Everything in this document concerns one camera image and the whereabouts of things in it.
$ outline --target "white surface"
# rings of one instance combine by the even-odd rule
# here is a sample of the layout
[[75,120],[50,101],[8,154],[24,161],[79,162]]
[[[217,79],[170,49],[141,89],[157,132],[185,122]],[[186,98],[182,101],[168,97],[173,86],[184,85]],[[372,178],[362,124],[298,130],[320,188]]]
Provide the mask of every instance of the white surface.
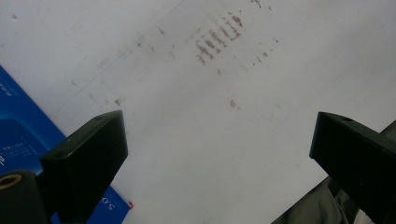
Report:
[[395,9],[7,0],[0,64],[66,134],[123,110],[125,223],[270,223],[325,177],[308,158],[319,110],[377,131],[396,119]]

